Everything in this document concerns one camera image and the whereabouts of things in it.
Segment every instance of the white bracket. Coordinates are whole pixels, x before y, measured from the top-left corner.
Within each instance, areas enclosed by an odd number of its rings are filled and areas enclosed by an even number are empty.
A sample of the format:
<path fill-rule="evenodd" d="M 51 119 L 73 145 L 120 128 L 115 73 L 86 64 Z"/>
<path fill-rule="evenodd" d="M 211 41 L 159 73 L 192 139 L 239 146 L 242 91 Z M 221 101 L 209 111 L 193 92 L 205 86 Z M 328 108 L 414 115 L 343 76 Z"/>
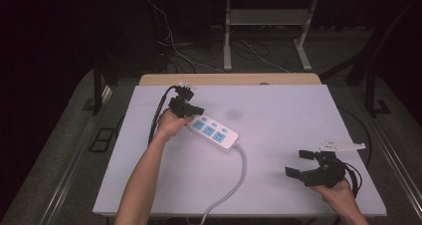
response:
<path fill-rule="evenodd" d="M 340 152 L 347 150 L 358 150 L 366 148 L 364 143 L 352 143 L 338 140 L 325 140 L 325 144 L 319 148 L 320 151 Z"/>

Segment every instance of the gray carpet floor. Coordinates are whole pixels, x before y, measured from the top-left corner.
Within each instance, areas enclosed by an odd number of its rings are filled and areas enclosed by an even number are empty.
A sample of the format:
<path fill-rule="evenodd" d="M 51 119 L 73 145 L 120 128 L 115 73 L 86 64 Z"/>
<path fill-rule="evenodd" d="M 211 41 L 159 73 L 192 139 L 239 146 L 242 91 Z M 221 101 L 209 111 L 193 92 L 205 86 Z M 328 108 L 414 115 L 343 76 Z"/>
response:
<path fill-rule="evenodd" d="M 326 72 L 337 64 L 355 55 L 366 44 L 371 30 L 311 30 L 305 42 L 313 73 Z M 299 58 L 292 40 L 299 34 L 296 29 L 281 28 L 276 32 L 261 33 L 235 29 L 232 33 L 232 73 L 283 73 L 274 65 L 263 62 L 239 39 L 250 46 L 265 60 L 292 73 L 302 73 Z M 220 73 L 223 69 L 222 37 L 215 37 L 209 49 L 189 47 L 188 40 L 175 40 L 179 52 L 189 59 L 200 61 L 214 69 L 189 65 L 184 60 L 170 56 L 171 63 L 163 73 Z M 385 139 L 397 152 L 417 187 L 422 188 L 422 130 L 420 125 L 392 94 L 381 80 L 376 82 L 376 98 L 384 100 L 390 114 L 370 117 L 363 108 L 364 83 L 349 87 L 344 82 L 348 70 L 324 81 L 339 107 L 339 112 L 354 141 L 369 144 L 369 132 L 373 149 L 367 167 L 376 188 L 387 208 L 388 216 L 368 218 L 370 224 L 421 224 L 406 190 L 398 179 L 393 166 L 385 156 Z M 112 224 L 92 212 L 108 160 L 111 156 L 115 136 L 105 153 L 88 152 L 100 128 L 117 128 L 124 116 L 131 93 L 139 79 L 120 79 L 117 86 L 110 87 L 105 105 L 100 113 L 84 111 L 84 105 L 93 97 L 93 73 L 88 73 L 76 88 L 56 129 L 50 136 L 30 175 L 20 189 L 2 224 Z M 360 152 L 363 161 L 368 151 Z M 299 224 L 331 224 L 333 217 L 298 218 Z M 161 224 L 161 220 L 151 220 Z M 296 224 L 284 219 L 229 220 L 209 219 L 207 224 Z"/>

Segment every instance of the power strip switch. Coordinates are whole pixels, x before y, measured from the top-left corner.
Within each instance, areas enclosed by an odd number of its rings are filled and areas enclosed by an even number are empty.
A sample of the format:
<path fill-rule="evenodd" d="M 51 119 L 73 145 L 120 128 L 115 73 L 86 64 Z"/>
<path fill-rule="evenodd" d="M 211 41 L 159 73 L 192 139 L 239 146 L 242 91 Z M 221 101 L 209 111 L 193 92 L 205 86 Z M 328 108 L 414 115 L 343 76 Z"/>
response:
<path fill-rule="evenodd" d="M 188 127 L 193 133 L 225 152 L 229 152 L 239 138 L 237 132 L 205 114 L 197 115 L 195 119 L 188 124 Z"/>

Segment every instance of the person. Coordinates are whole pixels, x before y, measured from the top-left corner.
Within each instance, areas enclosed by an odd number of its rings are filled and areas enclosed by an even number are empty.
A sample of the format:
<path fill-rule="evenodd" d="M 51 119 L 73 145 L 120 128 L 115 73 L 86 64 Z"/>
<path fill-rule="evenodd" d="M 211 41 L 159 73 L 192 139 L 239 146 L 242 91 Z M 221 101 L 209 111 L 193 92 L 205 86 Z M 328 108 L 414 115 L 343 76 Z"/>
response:
<path fill-rule="evenodd" d="M 121 197 L 115 225 L 147 224 L 155 196 L 161 157 L 165 144 L 185 125 L 193 121 L 192 116 L 177 117 L 171 110 L 161 115 L 157 131 L 135 166 Z M 367 222 L 356 204 L 347 180 L 334 188 L 314 186 L 322 200 L 348 225 L 366 225 Z"/>

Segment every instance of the power outlet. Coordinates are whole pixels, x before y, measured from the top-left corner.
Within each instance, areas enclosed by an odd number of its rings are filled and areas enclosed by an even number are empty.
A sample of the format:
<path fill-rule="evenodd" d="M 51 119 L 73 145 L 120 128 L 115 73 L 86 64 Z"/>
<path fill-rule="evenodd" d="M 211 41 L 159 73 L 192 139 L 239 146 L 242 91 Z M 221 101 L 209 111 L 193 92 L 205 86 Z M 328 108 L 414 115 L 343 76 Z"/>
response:
<path fill-rule="evenodd" d="M 205 114 L 197 115 L 195 119 L 188 124 L 188 127 L 193 133 L 225 152 L 229 152 L 239 138 L 237 132 Z"/>

